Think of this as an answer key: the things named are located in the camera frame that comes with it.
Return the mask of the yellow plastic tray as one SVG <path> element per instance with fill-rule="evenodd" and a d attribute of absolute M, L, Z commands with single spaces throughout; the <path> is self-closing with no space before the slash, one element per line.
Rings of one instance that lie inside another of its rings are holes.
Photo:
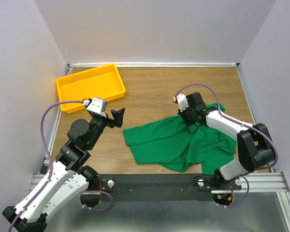
<path fill-rule="evenodd" d="M 124 97 L 126 88 L 114 63 L 76 72 L 56 79 L 59 101 L 102 98 L 112 101 Z"/>

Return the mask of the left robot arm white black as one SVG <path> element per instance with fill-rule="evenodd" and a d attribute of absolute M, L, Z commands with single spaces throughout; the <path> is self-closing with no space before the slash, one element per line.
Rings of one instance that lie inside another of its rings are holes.
<path fill-rule="evenodd" d="M 8 206 L 3 216 L 10 222 L 9 230 L 43 232 L 50 218 L 75 195 L 92 193 L 101 199 L 113 197 L 102 188 L 99 174 L 84 165 L 105 127 L 123 124 L 125 108 L 112 110 L 112 118 L 105 112 L 90 110 L 91 120 L 75 120 L 68 131 L 68 141 L 60 149 L 47 174 L 16 206 Z"/>

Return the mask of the green t-shirt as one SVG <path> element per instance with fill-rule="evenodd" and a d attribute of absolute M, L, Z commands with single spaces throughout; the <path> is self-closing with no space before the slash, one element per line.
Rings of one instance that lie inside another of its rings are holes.
<path fill-rule="evenodd" d="M 184 173 L 200 164 L 205 175 L 233 160 L 236 141 L 224 133 L 176 115 L 123 131 L 126 145 L 137 164 L 159 164 Z"/>

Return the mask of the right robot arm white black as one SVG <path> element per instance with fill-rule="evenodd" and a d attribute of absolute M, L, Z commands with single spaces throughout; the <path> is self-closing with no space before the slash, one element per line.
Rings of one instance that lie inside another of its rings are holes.
<path fill-rule="evenodd" d="M 187 125 L 198 123 L 216 129 L 237 142 L 238 158 L 214 171 L 213 185 L 217 189 L 224 189 L 235 178 L 276 162 L 277 151 L 264 124 L 253 125 L 230 117 L 221 111 L 219 104 L 206 106 L 199 92 L 178 94 L 174 102 Z"/>

